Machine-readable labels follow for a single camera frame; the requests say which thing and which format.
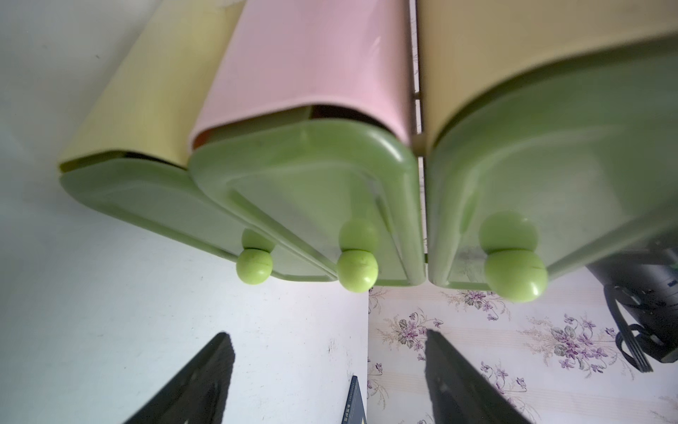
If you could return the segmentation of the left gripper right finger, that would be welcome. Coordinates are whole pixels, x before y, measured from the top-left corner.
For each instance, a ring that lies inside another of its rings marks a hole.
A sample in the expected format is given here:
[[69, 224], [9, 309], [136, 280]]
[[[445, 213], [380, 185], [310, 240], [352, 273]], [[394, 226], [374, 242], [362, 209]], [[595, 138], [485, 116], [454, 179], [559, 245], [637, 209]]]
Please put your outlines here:
[[425, 356], [435, 422], [528, 422], [440, 332], [427, 331]]

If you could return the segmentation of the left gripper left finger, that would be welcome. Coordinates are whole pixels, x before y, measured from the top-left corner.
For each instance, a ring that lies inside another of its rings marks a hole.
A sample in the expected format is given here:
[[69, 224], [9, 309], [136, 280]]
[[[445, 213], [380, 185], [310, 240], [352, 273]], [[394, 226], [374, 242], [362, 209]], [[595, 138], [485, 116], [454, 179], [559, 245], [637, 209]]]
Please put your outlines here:
[[220, 424], [236, 354], [231, 337], [220, 332], [183, 367], [129, 423]]

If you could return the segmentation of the green drawer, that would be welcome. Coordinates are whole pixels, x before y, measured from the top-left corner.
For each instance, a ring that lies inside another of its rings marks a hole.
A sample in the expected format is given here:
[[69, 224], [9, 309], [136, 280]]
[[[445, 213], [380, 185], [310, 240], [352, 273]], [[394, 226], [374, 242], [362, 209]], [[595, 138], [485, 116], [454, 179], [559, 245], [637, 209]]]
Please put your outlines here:
[[376, 261], [376, 284], [426, 280], [418, 163], [386, 129], [249, 119], [204, 132], [188, 170], [211, 200], [337, 279], [340, 261], [362, 252]]
[[539, 259], [550, 278], [677, 227], [677, 49], [618, 49], [515, 79], [427, 161], [430, 280], [497, 290]]
[[245, 284], [269, 277], [333, 280], [328, 271], [211, 201], [182, 168], [122, 157], [67, 171], [60, 183], [92, 210], [233, 261]]

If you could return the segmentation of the green top drawer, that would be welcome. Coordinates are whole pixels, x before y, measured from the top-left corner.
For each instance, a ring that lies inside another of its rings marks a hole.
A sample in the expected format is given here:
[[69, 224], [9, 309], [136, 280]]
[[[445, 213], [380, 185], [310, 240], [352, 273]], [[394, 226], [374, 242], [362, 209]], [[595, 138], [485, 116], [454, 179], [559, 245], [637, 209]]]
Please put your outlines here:
[[427, 161], [430, 280], [497, 290], [539, 259], [550, 278], [677, 227], [677, 49], [618, 49], [515, 79]]

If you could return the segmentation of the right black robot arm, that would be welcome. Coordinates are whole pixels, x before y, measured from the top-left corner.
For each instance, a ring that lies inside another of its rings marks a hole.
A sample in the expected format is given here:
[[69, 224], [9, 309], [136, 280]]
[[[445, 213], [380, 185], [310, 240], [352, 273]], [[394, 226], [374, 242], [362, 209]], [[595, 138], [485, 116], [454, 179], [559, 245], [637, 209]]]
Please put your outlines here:
[[603, 286], [621, 354], [642, 373], [677, 361], [677, 245], [656, 240], [587, 266]]

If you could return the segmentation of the green bottom drawer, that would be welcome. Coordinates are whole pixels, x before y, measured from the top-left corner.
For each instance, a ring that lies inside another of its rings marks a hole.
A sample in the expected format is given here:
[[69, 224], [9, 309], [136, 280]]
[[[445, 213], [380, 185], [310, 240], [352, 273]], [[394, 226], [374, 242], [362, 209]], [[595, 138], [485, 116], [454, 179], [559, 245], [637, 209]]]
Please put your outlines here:
[[60, 183], [92, 210], [233, 261], [245, 284], [269, 277], [333, 280], [328, 271], [211, 201], [182, 168], [122, 157], [67, 171]]

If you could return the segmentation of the yellow-green drawer cabinet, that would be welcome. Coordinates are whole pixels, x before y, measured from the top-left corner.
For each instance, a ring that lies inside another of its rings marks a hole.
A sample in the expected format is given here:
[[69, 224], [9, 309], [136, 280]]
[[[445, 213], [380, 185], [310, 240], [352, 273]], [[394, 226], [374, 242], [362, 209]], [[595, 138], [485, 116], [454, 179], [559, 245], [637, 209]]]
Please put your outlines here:
[[[677, 32], [674, 1], [422, 1], [427, 138], [521, 73]], [[185, 167], [209, 130], [298, 107], [362, 114], [411, 140], [406, 1], [164, 1], [59, 162]]]

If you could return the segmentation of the dark blue notebook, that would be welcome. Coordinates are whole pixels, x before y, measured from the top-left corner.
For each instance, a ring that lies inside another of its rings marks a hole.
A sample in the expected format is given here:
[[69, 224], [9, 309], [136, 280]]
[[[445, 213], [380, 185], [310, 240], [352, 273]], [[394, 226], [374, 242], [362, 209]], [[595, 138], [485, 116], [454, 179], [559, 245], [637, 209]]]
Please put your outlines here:
[[358, 376], [351, 378], [351, 383], [342, 416], [342, 424], [366, 424], [367, 414], [363, 403]]

